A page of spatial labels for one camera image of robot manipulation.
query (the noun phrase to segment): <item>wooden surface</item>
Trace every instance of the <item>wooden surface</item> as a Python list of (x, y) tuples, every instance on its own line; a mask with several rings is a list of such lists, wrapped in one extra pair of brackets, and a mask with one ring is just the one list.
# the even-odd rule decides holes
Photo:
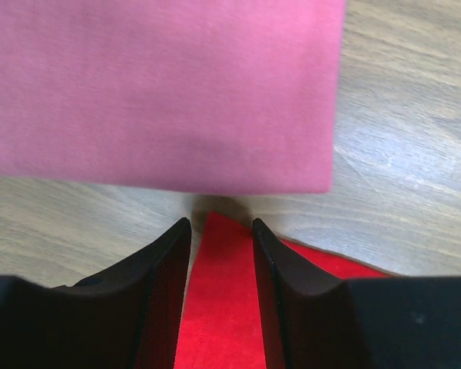
[(461, 274), (461, 0), (350, 0), (328, 195), (0, 178), (0, 273), (70, 284), (206, 211), (401, 274)]

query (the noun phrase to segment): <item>table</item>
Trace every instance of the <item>table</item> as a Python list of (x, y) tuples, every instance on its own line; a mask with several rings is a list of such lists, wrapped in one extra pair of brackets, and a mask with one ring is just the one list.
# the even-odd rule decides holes
[(334, 188), (222, 198), (0, 178), (0, 274), (73, 284), (216, 210), (399, 274), (461, 274), (461, 0), (350, 0)]

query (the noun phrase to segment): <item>pink cloth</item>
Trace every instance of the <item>pink cloth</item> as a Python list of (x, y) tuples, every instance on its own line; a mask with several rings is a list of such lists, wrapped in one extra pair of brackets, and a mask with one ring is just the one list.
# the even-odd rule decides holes
[(0, 0), (0, 175), (324, 192), (344, 0)]

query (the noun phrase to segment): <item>wood grain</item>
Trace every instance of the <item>wood grain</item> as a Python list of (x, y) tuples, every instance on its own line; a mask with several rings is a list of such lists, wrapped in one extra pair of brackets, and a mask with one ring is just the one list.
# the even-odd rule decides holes
[(396, 273), (461, 274), (461, 0), (350, 0), (335, 184), (327, 195), (212, 198), (0, 178), (0, 273), (71, 284), (192, 217), (276, 232)]

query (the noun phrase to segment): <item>gray wooden floor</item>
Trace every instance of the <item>gray wooden floor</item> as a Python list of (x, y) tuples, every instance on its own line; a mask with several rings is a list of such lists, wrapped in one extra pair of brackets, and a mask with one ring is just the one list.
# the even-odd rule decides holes
[(0, 178), (0, 273), (70, 284), (182, 216), (196, 247), (216, 209), (388, 271), (461, 274), (461, 0), (348, 3), (330, 194), (210, 198)]

